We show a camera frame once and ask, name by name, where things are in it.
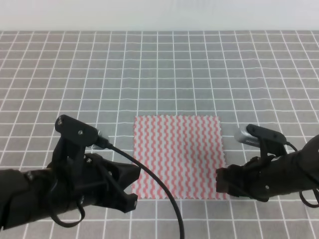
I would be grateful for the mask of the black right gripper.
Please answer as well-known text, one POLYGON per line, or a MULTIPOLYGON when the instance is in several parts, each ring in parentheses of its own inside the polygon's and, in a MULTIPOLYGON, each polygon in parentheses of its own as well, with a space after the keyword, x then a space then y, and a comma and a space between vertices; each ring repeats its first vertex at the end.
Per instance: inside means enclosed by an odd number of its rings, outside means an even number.
POLYGON ((260 202, 268 202, 269 198, 262 198, 252 193, 249 187, 260 179, 260 172, 271 162, 269 155, 253 157, 244 165, 232 164, 216 170, 216 192, 234 197, 248 197, 260 202))

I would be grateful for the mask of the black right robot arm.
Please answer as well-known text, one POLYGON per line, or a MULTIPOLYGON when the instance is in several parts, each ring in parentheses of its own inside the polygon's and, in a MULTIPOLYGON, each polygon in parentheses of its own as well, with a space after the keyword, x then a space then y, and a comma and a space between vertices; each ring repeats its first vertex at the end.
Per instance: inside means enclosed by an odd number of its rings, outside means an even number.
POLYGON ((315 190, 319 187, 319 138, 299 151, 216 170, 216 192, 267 202, 271 197, 315 190))

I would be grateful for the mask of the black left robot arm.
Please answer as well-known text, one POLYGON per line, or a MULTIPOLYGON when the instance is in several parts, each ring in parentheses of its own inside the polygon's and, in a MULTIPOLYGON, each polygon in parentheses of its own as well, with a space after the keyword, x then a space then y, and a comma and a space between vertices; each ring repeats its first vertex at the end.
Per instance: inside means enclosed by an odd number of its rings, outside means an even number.
POLYGON ((127 213, 138 197, 126 188, 138 180, 140 168, 85 153, 86 147, 60 139, 45 169, 0 172, 0 227, 7 230, 45 218, 71 228, 59 215, 78 210, 85 217, 89 205, 127 213))

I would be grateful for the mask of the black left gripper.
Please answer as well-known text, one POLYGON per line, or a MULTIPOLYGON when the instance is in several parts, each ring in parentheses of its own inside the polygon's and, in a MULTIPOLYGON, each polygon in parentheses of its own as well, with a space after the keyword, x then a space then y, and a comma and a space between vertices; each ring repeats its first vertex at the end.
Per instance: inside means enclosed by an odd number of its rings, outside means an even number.
POLYGON ((46 210, 51 218, 69 210, 78 209, 85 217, 87 202, 93 204, 105 191, 99 206, 128 213, 136 209, 138 196, 124 190, 139 179, 140 167, 104 159, 93 159, 85 153, 87 147, 97 145, 104 149, 108 140, 59 139, 52 161, 47 166, 48 188, 46 210))

